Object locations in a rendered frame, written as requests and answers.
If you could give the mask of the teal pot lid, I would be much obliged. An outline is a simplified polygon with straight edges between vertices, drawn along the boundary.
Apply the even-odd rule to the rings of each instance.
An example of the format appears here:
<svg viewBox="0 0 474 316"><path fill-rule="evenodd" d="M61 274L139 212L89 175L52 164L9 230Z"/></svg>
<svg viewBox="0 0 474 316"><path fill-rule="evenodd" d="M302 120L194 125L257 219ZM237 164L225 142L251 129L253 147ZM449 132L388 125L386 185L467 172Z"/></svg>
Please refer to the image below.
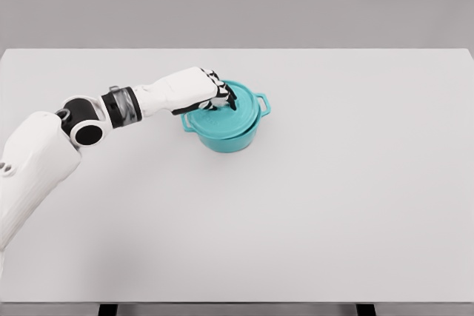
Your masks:
<svg viewBox="0 0 474 316"><path fill-rule="evenodd" d="M229 105L217 110L194 110L181 115L185 132L214 139L227 139L243 133L256 120L260 110L257 95L237 81L225 81L236 94L236 110Z"/></svg>

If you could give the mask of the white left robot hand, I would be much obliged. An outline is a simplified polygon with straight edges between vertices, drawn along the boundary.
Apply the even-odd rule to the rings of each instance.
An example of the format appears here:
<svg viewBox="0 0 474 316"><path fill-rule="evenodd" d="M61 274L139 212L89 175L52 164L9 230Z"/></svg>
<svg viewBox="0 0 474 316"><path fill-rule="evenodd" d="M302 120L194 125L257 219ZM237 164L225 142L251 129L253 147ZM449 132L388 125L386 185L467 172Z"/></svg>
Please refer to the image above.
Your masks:
<svg viewBox="0 0 474 316"><path fill-rule="evenodd" d="M213 70L191 67L160 82L164 86L164 108L174 115L195 110L216 111L221 107L237 110L237 95Z"/></svg>

